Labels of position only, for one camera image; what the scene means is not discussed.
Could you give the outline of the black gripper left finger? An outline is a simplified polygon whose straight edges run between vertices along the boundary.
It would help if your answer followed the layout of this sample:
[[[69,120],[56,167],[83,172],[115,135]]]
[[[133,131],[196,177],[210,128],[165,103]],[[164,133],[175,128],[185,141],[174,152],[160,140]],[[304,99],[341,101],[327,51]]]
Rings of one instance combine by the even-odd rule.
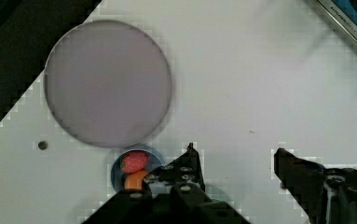
[[[205,191],[199,153],[193,143],[188,144],[180,157],[155,168],[143,179],[143,189],[149,190],[154,198],[169,194],[176,184],[193,184]]]

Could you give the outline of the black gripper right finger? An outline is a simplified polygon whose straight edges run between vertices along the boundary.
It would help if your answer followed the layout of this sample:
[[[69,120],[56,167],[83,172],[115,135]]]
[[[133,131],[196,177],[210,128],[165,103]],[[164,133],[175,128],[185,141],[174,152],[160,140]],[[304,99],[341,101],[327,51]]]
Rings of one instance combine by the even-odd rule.
[[[357,169],[326,168],[279,148],[274,173],[310,224],[357,224]]]

